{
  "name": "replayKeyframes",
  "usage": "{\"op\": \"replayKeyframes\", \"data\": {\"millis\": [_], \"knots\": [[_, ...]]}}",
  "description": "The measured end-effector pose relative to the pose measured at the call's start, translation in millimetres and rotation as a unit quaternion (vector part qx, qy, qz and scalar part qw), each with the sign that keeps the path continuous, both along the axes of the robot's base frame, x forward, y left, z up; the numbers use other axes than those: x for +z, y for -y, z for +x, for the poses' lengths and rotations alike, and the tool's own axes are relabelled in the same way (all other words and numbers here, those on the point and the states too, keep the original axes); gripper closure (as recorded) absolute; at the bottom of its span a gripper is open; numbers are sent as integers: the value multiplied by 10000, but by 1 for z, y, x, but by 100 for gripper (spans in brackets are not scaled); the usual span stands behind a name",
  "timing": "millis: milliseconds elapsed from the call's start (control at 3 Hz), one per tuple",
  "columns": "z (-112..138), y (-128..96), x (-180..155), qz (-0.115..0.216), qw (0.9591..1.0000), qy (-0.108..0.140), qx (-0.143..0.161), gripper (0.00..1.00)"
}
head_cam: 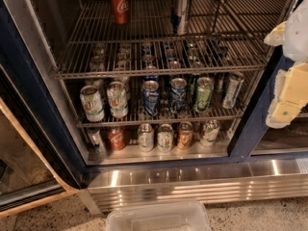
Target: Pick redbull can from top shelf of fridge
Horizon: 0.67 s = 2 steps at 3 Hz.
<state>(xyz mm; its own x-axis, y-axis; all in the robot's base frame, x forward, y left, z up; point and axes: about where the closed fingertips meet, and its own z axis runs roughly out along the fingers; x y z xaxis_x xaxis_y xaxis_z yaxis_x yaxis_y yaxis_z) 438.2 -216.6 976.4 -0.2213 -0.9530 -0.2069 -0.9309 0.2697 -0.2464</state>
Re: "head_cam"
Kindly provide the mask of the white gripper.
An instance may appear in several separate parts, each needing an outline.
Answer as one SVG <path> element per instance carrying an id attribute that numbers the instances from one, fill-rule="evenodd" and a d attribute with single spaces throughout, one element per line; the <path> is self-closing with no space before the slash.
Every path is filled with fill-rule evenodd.
<path id="1" fill-rule="evenodd" d="M 274 85 L 266 124 L 270 128 L 289 125 L 308 104 L 308 0 L 303 0 L 287 22 L 278 24 L 264 38 L 270 46 L 283 44 L 285 57 L 296 63 L 288 70 L 279 70 Z"/>

